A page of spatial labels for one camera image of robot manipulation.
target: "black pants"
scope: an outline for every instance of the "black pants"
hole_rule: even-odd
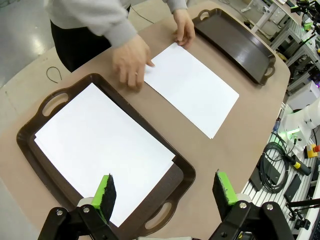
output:
[[[70,72],[111,47],[104,36],[94,35],[87,27],[62,29],[51,22],[51,32],[56,52]]]

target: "stack of paper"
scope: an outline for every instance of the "stack of paper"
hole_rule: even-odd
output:
[[[35,142],[84,197],[113,175],[119,227],[172,166],[174,154],[93,83],[36,133]]]

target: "brown tray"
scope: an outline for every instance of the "brown tray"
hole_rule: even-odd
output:
[[[174,162],[172,167],[124,223],[120,227],[116,227],[110,223],[112,230],[119,239],[135,239],[139,236],[154,233],[162,228],[173,216],[180,198],[195,180],[195,169],[99,74],[90,74],[73,86],[57,90],[50,94],[40,105],[35,116],[20,129],[16,141],[25,158],[52,195],[63,207],[69,211],[73,210],[83,197],[52,165],[34,140],[36,138],[35,133],[91,83],[94,83],[123,111],[175,155],[172,159]],[[57,105],[49,116],[44,116],[43,109],[46,105],[61,94],[67,94],[68,100]],[[158,214],[165,203],[171,204],[167,215],[164,216],[156,226],[147,229],[145,227],[146,223]]]
[[[201,11],[193,23],[199,35],[225,54],[254,83],[265,85],[275,73],[275,55],[246,27],[220,8]]]

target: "person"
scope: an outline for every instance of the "person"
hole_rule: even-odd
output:
[[[163,0],[177,24],[175,41],[188,48],[195,38],[185,0]],[[154,66],[149,46],[128,20],[130,0],[45,0],[56,52],[73,72],[113,47],[113,69],[131,88],[144,83],[145,66]]]

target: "left hand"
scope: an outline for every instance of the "left hand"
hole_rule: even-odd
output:
[[[196,37],[195,26],[186,9],[177,9],[173,18],[178,27],[175,32],[175,41],[185,49],[189,48]]]

